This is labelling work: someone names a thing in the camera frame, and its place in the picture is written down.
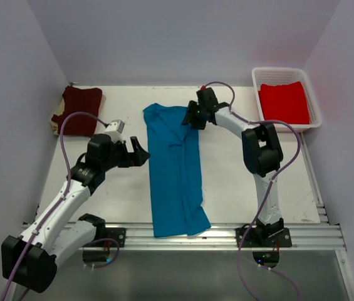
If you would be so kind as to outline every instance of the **laundry basket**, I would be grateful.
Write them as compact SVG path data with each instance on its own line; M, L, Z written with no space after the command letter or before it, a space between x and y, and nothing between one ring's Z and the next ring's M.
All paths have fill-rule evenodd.
M252 70L252 79L254 89L256 91L256 102L258 103L258 110L260 119L264 120L262 106L260 104L259 90L260 86L266 85L287 85L294 82L301 82L303 90L305 91L306 103L308 104L308 112L310 116L310 124L291 124L298 132L303 132L307 129L319 127L321 125L321 114L317 105L315 95L310 86L310 82L306 73L301 69L296 68L271 68L261 67ZM277 132L290 132L290 130L281 125L276 124Z

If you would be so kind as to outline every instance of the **blue garment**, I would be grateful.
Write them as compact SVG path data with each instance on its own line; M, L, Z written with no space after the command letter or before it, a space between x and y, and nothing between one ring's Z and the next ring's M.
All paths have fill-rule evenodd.
M210 228L201 206L199 135L181 125L185 107L143 110L147 125L154 236L194 235Z

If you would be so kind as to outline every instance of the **gray wall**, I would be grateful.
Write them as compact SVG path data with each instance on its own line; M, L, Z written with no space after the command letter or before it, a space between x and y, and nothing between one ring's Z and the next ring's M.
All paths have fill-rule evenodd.
M341 223L354 271L354 1L342 0L306 63L322 128L306 133L327 213Z
M0 1L0 246L36 210L55 147L48 119L65 85L28 3Z
M251 85L303 67L340 0L29 0L67 79Z

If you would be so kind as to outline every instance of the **maroon cloth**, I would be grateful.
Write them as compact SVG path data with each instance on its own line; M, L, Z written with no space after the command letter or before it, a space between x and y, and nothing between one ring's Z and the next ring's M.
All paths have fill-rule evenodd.
M278 119L288 124L309 124L305 91L300 82L289 85L261 85L260 104L265 120Z
M75 112L91 113L98 116L103 92L99 88L78 89L66 87L63 93L65 103L62 115L53 115L51 121L58 124L58 134L67 116ZM97 121L88 116L74 116L66 123L64 135L91 137L95 133Z

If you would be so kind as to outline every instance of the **dark red cloth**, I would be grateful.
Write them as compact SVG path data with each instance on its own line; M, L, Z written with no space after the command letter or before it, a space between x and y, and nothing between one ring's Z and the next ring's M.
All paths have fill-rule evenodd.
M289 85L261 85L260 104L264 119L278 119L288 124L309 124L305 91L300 82Z
M63 93L65 108L62 115L53 115L51 121L58 124L58 134L64 119L75 112L87 112L98 116L103 92L99 88L78 89L66 87ZM64 135L91 137L95 133L97 121L88 116L74 116L67 121Z

